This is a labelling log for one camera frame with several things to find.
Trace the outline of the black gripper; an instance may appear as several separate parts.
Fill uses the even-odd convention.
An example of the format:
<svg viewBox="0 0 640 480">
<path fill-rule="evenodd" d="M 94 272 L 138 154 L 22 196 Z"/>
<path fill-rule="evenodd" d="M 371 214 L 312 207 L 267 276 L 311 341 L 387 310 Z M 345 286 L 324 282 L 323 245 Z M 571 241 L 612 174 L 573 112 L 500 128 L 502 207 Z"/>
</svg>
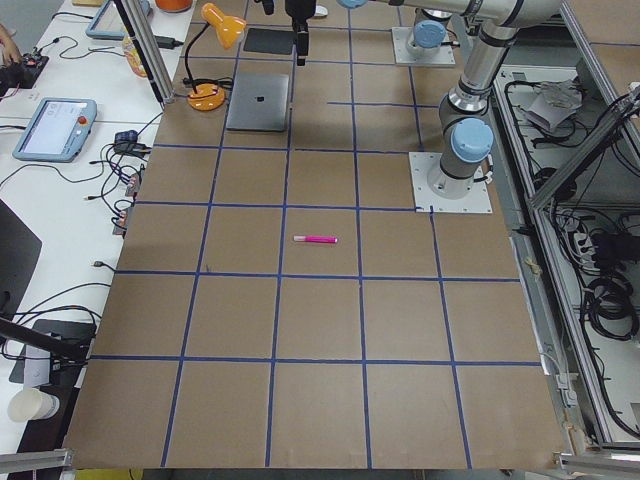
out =
<svg viewBox="0 0 640 480">
<path fill-rule="evenodd" d="M 315 15 L 316 0 L 285 0 L 285 12 L 293 19 L 296 64 L 304 66 L 309 54 L 310 43 L 309 28 L 306 20 Z"/>
</svg>

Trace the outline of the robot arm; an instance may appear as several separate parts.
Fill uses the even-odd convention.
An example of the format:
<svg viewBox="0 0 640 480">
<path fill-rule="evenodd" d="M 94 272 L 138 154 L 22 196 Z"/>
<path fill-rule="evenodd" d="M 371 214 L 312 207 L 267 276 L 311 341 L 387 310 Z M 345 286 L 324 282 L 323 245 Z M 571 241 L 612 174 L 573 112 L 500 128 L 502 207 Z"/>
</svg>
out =
<svg viewBox="0 0 640 480">
<path fill-rule="evenodd" d="M 309 54 L 308 21 L 316 15 L 316 1 L 285 1 L 286 14 L 291 18 L 295 58 L 298 66 L 306 64 Z M 396 65 L 452 68 L 453 49 L 457 45 L 447 29 L 450 14 L 416 10 L 416 20 L 409 27 L 393 27 L 391 38 Z"/>
<path fill-rule="evenodd" d="M 543 23 L 559 12 L 558 1 L 406 1 L 406 6 L 483 20 L 471 54 L 443 98 L 439 117 L 445 140 L 439 165 L 428 173 L 429 188 L 442 198 L 464 198 L 494 141 L 481 119 L 499 68 L 519 30 Z"/>
</svg>

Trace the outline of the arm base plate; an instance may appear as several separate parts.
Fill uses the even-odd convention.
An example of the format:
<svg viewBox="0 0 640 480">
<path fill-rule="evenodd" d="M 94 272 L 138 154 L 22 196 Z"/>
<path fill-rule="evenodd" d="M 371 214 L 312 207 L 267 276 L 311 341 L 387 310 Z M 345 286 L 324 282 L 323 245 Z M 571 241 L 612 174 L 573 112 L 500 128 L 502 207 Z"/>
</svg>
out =
<svg viewBox="0 0 640 480">
<path fill-rule="evenodd" d="M 438 152 L 410 152 L 409 165 L 414 210 L 425 213 L 491 214 L 488 192 L 492 173 L 478 165 L 474 176 L 458 180 L 447 176 Z"/>
<path fill-rule="evenodd" d="M 391 37 L 397 65 L 453 68 L 456 64 L 453 48 L 447 45 L 447 33 L 444 34 L 443 42 L 431 48 L 425 48 L 415 41 L 411 27 L 393 27 Z"/>
</svg>

